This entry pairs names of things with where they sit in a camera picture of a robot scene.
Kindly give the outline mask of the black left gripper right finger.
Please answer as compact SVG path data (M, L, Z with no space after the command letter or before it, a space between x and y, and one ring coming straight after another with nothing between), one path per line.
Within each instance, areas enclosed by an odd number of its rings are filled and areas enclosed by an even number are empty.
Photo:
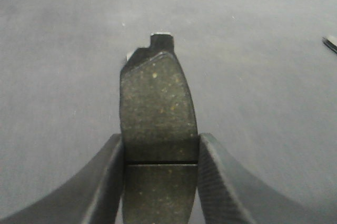
M268 186L210 133L200 134L197 189L206 223L333 223Z

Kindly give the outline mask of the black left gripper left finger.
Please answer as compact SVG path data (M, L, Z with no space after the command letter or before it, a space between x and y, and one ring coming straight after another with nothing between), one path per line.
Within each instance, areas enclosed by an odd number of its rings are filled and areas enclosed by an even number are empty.
M76 175L1 223L114 223L123 190L123 168L122 138L114 134Z

